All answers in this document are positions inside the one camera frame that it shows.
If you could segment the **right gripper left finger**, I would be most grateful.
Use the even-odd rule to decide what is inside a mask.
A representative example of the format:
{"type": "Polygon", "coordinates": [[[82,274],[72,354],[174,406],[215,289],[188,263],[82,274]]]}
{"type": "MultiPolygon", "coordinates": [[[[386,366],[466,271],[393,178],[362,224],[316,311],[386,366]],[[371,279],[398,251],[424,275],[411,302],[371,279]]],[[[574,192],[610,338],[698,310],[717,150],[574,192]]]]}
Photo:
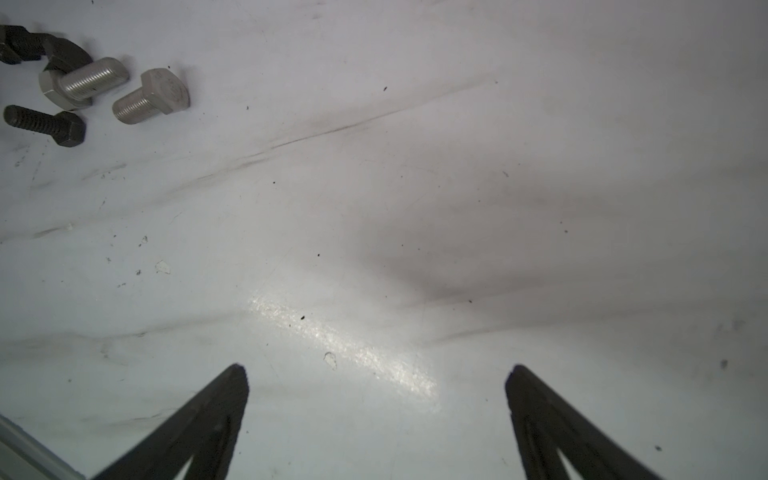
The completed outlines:
{"type": "Polygon", "coordinates": [[[227,367],[98,479],[227,477],[249,395],[246,370],[227,367]]]}

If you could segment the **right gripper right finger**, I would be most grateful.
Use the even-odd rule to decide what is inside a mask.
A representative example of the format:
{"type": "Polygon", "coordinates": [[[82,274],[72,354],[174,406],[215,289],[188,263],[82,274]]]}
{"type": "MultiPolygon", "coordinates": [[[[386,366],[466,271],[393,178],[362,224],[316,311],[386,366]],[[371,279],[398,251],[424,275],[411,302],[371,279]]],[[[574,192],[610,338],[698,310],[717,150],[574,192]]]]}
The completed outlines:
{"type": "Polygon", "coordinates": [[[563,458],[584,479],[659,477],[526,366],[514,366],[505,382],[505,392],[528,479],[567,479],[563,458]]]}

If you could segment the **black socket screw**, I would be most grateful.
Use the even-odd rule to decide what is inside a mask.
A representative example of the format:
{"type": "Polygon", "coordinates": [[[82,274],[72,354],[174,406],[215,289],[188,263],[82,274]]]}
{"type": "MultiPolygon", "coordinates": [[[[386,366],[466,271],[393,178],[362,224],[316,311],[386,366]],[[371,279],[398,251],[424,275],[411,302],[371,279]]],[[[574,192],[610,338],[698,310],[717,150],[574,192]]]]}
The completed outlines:
{"type": "Polygon", "coordinates": [[[11,127],[50,136],[61,147],[79,146],[86,136],[85,121],[68,111],[50,115],[18,105],[8,105],[4,108],[3,118],[11,127]]]}

